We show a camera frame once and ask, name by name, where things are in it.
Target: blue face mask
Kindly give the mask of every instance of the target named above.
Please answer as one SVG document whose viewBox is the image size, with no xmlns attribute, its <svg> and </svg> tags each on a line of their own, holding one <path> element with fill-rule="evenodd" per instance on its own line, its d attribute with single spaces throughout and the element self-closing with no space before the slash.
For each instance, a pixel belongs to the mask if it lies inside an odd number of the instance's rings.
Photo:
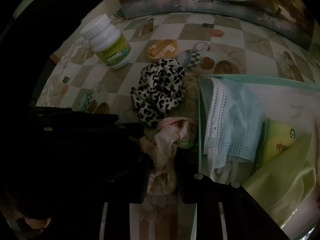
<svg viewBox="0 0 320 240">
<path fill-rule="evenodd" d="M 230 79 L 202 78 L 200 90 L 207 117 L 203 153 L 210 176 L 214 169 L 228 175 L 234 163 L 254 161 L 264 107 L 251 90 Z"/>
</svg>

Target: leopard print scrunchie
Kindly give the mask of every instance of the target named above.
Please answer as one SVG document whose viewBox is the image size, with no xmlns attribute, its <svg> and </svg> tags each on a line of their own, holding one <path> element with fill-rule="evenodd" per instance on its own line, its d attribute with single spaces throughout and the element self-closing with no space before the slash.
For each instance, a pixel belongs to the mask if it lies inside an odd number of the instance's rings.
<svg viewBox="0 0 320 240">
<path fill-rule="evenodd" d="M 174 59 L 161 58 L 141 70 L 139 87 L 131 88 L 132 109 L 149 127 L 154 127 L 167 116 L 169 110 L 184 97 L 182 66 Z"/>
</svg>

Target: green booklet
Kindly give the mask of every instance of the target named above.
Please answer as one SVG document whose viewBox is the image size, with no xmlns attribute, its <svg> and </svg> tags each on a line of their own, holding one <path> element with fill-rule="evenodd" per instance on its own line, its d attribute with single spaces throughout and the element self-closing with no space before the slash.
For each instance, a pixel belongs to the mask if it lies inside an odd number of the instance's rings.
<svg viewBox="0 0 320 240">
<path fill-rule="evenodd" d="M 295 137 L 294 127 L 268 118 L 263 123 L 253 173 L 264 163 L 288 149 L 295 142 Z"/>
</svg>

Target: yellow-green plastic bag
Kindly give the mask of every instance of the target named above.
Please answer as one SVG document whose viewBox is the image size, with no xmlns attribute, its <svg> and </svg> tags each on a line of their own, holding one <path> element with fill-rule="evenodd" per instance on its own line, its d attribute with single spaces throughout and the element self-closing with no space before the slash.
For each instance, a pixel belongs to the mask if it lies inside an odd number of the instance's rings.
<svg viewBox="0 0 320 240">
<path fill-rule="evenodd" d="M 307 161 L 311 134 L 262 165 L 245 190 L 282 228 L 316 185 L 316 170 Z"/>
</svg>

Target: metal rivet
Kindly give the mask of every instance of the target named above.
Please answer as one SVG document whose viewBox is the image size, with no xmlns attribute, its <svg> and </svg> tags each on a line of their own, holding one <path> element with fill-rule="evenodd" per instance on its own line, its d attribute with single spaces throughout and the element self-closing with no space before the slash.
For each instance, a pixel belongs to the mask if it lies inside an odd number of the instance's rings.
<svg viewBox="0 0 320 240">
<path fill-rule="evenodd" d="M 51 127 L 45 127 L 43 128 L 43 130 L 45 130 L 46 132 L 51 132 L 53 130 L 53 128 Z"/>
<path fill-rule="evenodd" d="M 195 179 L 202 179 L 203 178 L 203 175 L 201 173 L 196 173 L 195 175 L 193 175 L 193 177 Z"/>
<path fill-rule="evenodd" d="M 240 183 L 237 182 L 237 181 L 233 181 L 233 182 L 231 182 L 231 186 L 234 187 L 234 188 L 239 188 L 240 187 Z"/>
</svg>

